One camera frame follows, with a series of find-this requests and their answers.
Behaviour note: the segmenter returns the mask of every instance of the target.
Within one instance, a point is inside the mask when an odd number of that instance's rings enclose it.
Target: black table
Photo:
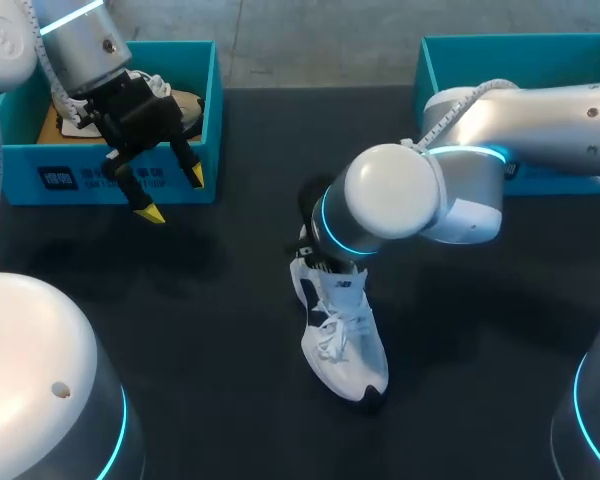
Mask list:
[[[143,423],[148,480],[554,478],[549,424],[600,328],[600,197],[508,199],[497,241],[396,242],[368,294],[391,370],[376,416],[300,350],[295,192],[415,135],[407,87],[229,90],[212,206],[0,212],[0,271],[91,320]]]

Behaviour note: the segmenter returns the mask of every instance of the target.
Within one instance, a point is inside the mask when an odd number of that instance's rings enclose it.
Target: shoe sole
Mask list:
[[[300,272],[298,271],[298,266],[296,262],[291,263],[289,270],[291,271],[291,279],[293,281],[293,288],[296,291],[296,295],[298,299],[302,303],[305,309],[305,314],[307,312],[307,297],[304,294],[304,290],[302,289],[302,285],[300,284]],[[369,385],[364,392],[364,396],[360,400],[351,400],[350,398],[343,397],[339,392],[334,390],[329,386],[329,382],[322,375],[322,370],[318,367],[317,362],[314,360],[313,355],[311,355],[311,346],[308,344],[306,331],[309,328],[309,322],[306,322],[305,326],[305,334],[302,336],[302,341],[300,342],[300,346],[302,347],[302,353],[304,354],[304,358],[307,360],[307,363],[311,367],[313,373],[320,379],[322,384],[329,389],[330,392],[334,393],[338,396],[342,401],[346,402],[350,406],[354,406],[357,409],[361,409],[366,413],[374,413],[379,410],[385,403],[386,393],[385,390],[383,393],[378,392],[372,385]]]

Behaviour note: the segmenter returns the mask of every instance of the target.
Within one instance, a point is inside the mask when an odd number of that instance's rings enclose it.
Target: blue led ring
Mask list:
[[[600,451],[594,445],[593,441],[591,440],[591,437],[589,437],[589,433],[587,432],[587,429],[584,426],[584,422],[582,421],[582,416],[580,415],[580,407],[578,405],[578,380],[580,378],[580,370],[582,370],[582,365],[584,365],[584,361],[586,358],[587,356],[585,355],[582,359],[582,362],[580,362],[580,366],[578,367],[578,371],[576,372],[576,379],[573,382],[573,405],[575,407],[576,418],[578,419],[580,430],[582,430],[582,435],[584,435],[584,439],[589,444],[589,448],[591,448],[591,451],[595,454],[598,460],[600,460]]]
[[[69,15],[65,15],[60,20],[56,20],[55,22],[47,25],[46,27],[41,28],[40,36],[45,36],[47,33],[51,33],[54,30],[57,30],[63,25],[66,25],[72,20],[75,20],[76,18],[81,17],[86,13],[89,13],[91,10],[95,10],[96,8],[101,7],[102,5],[104,5],[104,0],[95,0],[94,2],[91,2],[88,5],[85,5],[84,7],[79,8],[78,10],[70,13]]]
[[[324,204],[327,203],[327,194],[329,193],[330,189],[331,189],[331,187],[327,188],[327,191],[324,193],[324,197],[322,197],[322,223],[324,225],[324,229],[329,234],[329,237],[331,237],[331,240],[333,240],[336,243],[336,245],[338,245],[341,249],[343,249],[349,253],[353,253],[354,255],[373,255],[375,253],[378,253],[378,252],[359,252],[357,250],[354,250],[353,248],[349,248],[345,244],[343,244],[340,240],[338,240],[333,233],[331,233],[331,229],[329,228],[329,225],[327,225],[327,216],[325,215],[325,211],[324,211]]]
[[[441,153],[458,153],[458,152],[470,152],[470,153],[481,153],[483,155],[490,155],[497,158],[502,163],[506,164],[507,159],[500,152],[493,150],[492,148],[486,147],[471,147],[466,145],[449,145],[446,147],[436,147],[429,150],[431,155],[439,155]]]
[[[124,395],[124,389],[120,387],[120,390],[122,391],[122,426],[120,427],[120,435],[118,435],[118,443],[116,443],[116,448],[114,448],[111,458],[105,465],[102,472],[100,472],[100,475],[98,475],[96,480],[104,480],[104,477],[106,477],[107,473],[109,473],[109,470],[111,470],[111,467],[113,466],[113,463],[116,461],[116,457],[120,452],[122,440],[124,440],[124,433],[127,429],[127,398]]]

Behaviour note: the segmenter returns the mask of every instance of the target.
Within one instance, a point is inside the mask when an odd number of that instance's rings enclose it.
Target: white shoelace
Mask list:
[[[160,75],[149,75],[140,70],[133,70],[129,72],[129,76],[132,79],[138,77],[144,78],[156,97],[163,98],[171,95],[171,84],[165,82]]]
[[[315,308],[329,315],[320,326],[322,339],[318,342],[318,352],[326,360],[342,361],[349,337],[371,333],[371,308],[366,299],[353,310],[330,308],[322,301]]]

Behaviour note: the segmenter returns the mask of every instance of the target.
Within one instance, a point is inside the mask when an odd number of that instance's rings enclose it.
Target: robotic arm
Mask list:
[[[431,98],[429,134],[418,145],[406,140],[361,153],[312,206],[312,247],[358,261],[416,234],[486,242],[500,230],[509,160],[600,175],[600,85],[520,90],[494,82]]]
[[[0,0],[0,93],[32,75],[36,53],[79,128],[95,124],[114,149],[103,159],[102,171],[136,213],[164,223],[129,167],[160,142],[171,144],[191,185],[203,187],[200,159],[183,132],[180,107],[173,96],[159,97],[143,78],[129,76],[131,52],[104,0]],[[87,100],[86,116],[78,115],[71,98]]]

